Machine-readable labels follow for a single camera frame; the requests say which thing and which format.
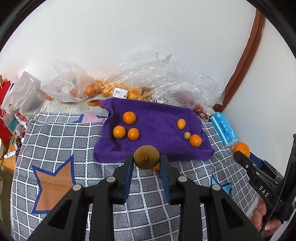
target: wooden table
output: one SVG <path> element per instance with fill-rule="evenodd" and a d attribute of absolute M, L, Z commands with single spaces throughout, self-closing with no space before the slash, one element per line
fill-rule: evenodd
<path fill-rule="evenodd" d="M 11 151 L 15 151 L 15 141 L 12 144 L 9 144 L 8 149 L 4 152 L 4 155 L 11 152 Z M 8 158 L 8 159 L 4 159 L 3 157 L 0 159 L 0 164 L 2 163 L 3 160 L 3 164 L 2 166 L 4 166 L 9 172 L 11 172 L 12 174 L 15 172 L 15 165 L 16 165 L 16 158 L 15 155 Z"/>

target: purple towel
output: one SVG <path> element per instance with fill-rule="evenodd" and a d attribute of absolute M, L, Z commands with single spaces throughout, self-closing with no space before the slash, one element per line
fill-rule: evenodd
<path fill-rule="evenodd" d="M 160 154 L 166 154 L 169 161 L 207 161 L 214 153 L 206 133 L 202 130 L 200 119 L 188 108 L 118 98 L 104 100 L 102 104 L 111 116 L 105 121 L 102 137 L 94 147 L 94 158 L 98 162 L 124 162 L 128 154 L 133 154 L 143 145 L 154 146 Z M 122 120 L 127 111 L 136 114 L 137 120 L 133 125 L 127 125 Z M 186 126 L 180 131 L 177 121 L 181 118 L 186 121 Z M 123 139 L 113 136 L 113 128 L 117 125 L 126 129 Z M 140 138 L 136 141 L 127 137 L 128 130 L 133 127 L 140 132 Z M 202 144 L 198 148 L 191 146 L 184 138 L 187 131 L 202 138 Z"/>

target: barcode sticker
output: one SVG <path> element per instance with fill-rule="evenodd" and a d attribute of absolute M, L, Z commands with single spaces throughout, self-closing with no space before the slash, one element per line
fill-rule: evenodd
<path fill-rule="evenodd" d="M 165 101 L 164 98 L 156 97 L 156 102 L 157 102 L 157 103 L 160 103 L 160 104 L 163 104 L 163 103 L 165 103 L 166 101 Z"/>
<path fill-rule="evenodd" d="M 113 91 L 113 97 L 120 98 L 120 99 L 126 99 L 128 95 L 128 91 L 120 88 L 115 88 Z"/>

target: orange star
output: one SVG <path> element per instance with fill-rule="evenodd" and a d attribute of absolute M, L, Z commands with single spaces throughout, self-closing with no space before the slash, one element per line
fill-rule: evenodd
<path fill-rule="evenodd" d="M 73 155 L 54 173 L 32 166 L 39 186 L 32 213 L 48 213 L 76 184 Z"/>

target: fingernail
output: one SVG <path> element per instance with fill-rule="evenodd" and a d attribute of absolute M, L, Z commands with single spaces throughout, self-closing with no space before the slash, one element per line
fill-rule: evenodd
<path fill-rule="evenodd" d="M 270 228 L 270 226 L 271 226 L 270 223 L 266 224 L 265 230 L 268 230 Z"/>

